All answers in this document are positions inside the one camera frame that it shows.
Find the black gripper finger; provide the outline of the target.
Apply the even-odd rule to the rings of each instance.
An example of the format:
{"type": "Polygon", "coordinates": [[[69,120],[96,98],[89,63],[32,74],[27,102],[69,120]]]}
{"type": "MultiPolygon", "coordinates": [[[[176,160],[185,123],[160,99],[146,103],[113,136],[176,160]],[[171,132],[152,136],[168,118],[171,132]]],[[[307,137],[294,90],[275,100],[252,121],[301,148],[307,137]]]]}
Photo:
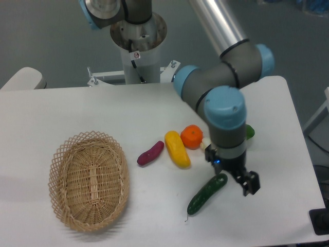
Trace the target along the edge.
{"type": "Polygon", "coordinates": [[[258,173],[254,171],[244,171],[238,178],[238,183],[243,189],[243,196],[254,195],[260,189],[258,173]]]}

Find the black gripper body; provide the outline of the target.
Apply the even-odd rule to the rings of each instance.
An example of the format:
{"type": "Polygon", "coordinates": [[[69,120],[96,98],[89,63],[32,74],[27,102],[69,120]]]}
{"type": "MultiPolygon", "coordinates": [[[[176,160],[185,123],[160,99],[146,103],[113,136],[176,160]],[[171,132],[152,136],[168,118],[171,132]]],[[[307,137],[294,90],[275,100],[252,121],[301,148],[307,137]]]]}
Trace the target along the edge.
{"type": "Polygon", "coordinates": [[[218,175],[222,170],[229,172],[235,181],[239,184],[245,183],[245,163],[246,163],[246,149],[240,155],[234,155],[233,158],[225,158],[217,153],[215,148],[209,145],[205,149],[205,159],[210,162],[218,175]]]}

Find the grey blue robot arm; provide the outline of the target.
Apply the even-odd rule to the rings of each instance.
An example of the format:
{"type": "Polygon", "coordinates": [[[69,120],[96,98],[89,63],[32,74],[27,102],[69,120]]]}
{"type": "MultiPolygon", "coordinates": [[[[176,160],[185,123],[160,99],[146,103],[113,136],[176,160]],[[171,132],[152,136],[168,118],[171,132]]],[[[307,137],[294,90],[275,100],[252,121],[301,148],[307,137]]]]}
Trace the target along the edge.
{"type": "MultiPolygon", "coordinates": [[[[245,195],[260,189],[259,175],[246,163],[246,106],[240,89],[269,76],[275,60],[263,44],[252,44],[226,1],[190,1],[220,63],[202,70],[185,66],[173,77],[174,88],[207,124],[210,144],[205,157],[216,173],[228,171],[245,195]]],[[[167,27],[152,9],[151,1],[80,1],[81,9],[95,29],[110,27],[120,48],[126,84],[159,83],[158,48],[167,27]]]]}

